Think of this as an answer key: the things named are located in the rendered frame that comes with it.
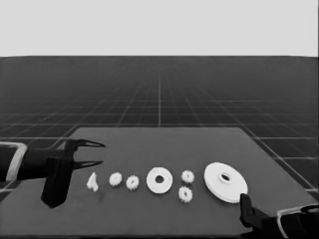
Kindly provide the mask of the large thick white disc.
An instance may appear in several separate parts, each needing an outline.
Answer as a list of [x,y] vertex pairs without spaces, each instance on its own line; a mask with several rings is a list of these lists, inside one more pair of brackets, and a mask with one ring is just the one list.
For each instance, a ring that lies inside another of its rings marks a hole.
[[248,192],[244,177],[233,167],[221,162],[209,164],[203,174],[207,188],[218,199],[238,203],[240,195]]

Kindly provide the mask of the small white T-shaped piece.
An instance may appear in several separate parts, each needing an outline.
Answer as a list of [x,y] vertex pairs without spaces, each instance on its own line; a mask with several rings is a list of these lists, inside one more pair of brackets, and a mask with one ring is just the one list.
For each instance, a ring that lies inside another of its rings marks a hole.
[[99,185],[97,183],[97,174],[95,172],[89,177],[87,182],[87,187],[92,189],[93,191],[97,191],[99,189]]

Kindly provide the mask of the white round carrier with pins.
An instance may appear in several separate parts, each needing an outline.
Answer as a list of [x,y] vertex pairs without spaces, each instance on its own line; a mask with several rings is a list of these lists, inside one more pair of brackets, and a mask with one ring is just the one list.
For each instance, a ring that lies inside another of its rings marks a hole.
[[172,175],[164,167],[154,167],[147,175],[147,186],[155,194],[164,194],[172,187]]

